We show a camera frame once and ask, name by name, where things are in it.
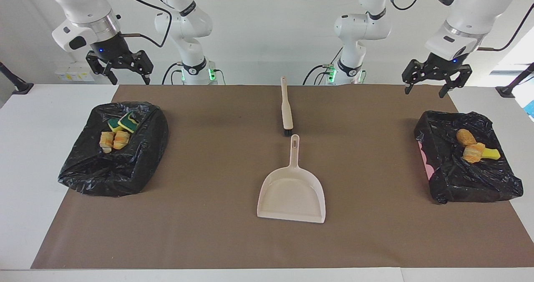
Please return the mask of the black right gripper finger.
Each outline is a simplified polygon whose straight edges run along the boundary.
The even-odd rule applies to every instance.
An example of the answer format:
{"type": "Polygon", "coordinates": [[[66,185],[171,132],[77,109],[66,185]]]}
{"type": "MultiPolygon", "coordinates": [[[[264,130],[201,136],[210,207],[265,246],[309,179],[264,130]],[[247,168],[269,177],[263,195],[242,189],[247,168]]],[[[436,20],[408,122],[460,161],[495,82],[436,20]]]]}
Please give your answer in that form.
{"type": "Polygon", "coordinates": [[[91,71],[96,75],[103,75],[108,78],[112,85],[118,84],[116,75],[112,72],[112,63],[109,61],[105,66],[102,66],[100,59],[96,56],[95,52],[88,52],[86,55],[86,61],[91,71]]]}
{"type": "Polygon", "coordinates": [[[144,50],[123,54],[121,56],[121,64],[125,69],[139,74],[145,85],[148,86],[150,84],[150,75],[153,72],[154,65],[144,50]]]}

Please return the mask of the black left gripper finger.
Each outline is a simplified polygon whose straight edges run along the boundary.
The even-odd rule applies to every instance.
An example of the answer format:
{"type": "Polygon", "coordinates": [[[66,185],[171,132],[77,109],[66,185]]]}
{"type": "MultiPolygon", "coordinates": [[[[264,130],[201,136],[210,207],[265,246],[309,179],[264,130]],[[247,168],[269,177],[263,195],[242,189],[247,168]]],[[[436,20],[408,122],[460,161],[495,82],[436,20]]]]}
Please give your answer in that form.
{"type": "Polygon", "coordinates": [[[416,59],[410,60],[402,73],[402,80],[406,86],[405,94],[409,95],[416,83],[429,79],[429,73],[431,73],[431,68],[428,62],[420,62],[416,59]]]}
{"type": "Polygon", "coordinates": [[[471,65],[461,65],[455,70],[442,71],[441,76],[446,81],[439,91],[439,97],[441,99],[446,96],[447,92],[454,88],[463,88],[472,73],[471,65]]]}

